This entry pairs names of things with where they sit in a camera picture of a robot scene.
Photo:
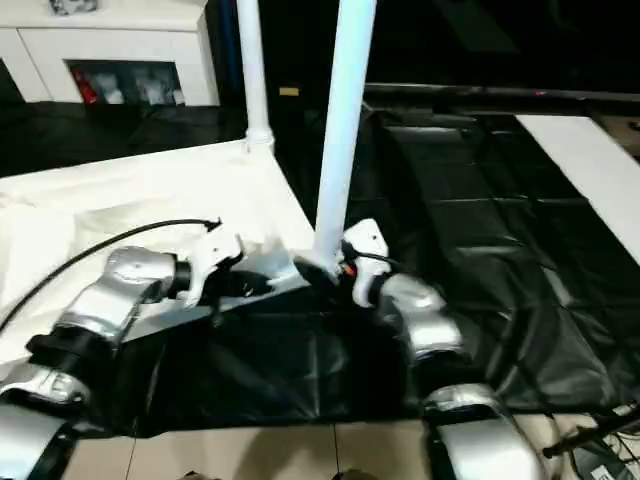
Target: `white pole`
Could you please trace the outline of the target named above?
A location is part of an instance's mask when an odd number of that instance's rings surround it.
[[[247,100],[247,142],[273,144],[267,111],[267,89],[264,81],[264,59],[258,0],[237,0],[242,70]]]
[[[343,235],[376,0],[340,0],[314,249],[334,258]]]

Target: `white board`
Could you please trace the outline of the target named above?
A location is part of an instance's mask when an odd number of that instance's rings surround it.
[[[287,251],[311,248],[313,230],[271,151],[243,141],[193,147],[0,179],[0,318],[66,259],[114,234],[176,218],[222,221],[277,279],[278,293],[303,283]],[[176,226],[122,245],[186,254],[204,229]],[[0,364],[26,356],[60,311],[101,273],[109,250],[88,258],[38,295],[0,336]],[[224,308],[235,306],[229,303]],[[177,325],[205,311],[164,315],[149,306],[129,338]]]

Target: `tiled floor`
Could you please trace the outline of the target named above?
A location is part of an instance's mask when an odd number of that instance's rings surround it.
[[[551,445],[557,432],[543,416],[520,416],[518,423],[538,448]],[[562,434],[588,417],[559,416]],[[164,434],[148,440],[118,438],[85,441],[65,480],[177,480],[190,471],[222,480],[330,480],[338,471],[359,469],[379,480],[428,480],[419,422],[352,424],[326,427],[245,428]],[[640,444],[630,446],[640,454]],[[569,462],[564,480],[575,480]],[[634,467],[640,479],[640,469]]]

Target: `floor tile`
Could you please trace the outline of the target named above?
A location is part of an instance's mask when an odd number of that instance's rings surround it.
[[[425,480],[422,424],[337,425],[340,471],[357,469],[379,480]]]
[[[195,471],[222,480],[330,480],[332,427],[175,432],[138,440],[129,480],[177,480]]]
[[[133,450],[133,439],[83,440],[64,475],[64,480],[124,480]]]

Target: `red object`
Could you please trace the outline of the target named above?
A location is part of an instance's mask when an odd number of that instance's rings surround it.
[[[71,70],[71,74],[73,75],[73,79],[76,81],[76,85],[78,85],[78,90],[80,90],[80,95],[82,96],[84,103],[97,103],[100,98],[95,90],[91,88],[91,85],[89,85],[89,82],[82,71],[78,68],[74,68]]]

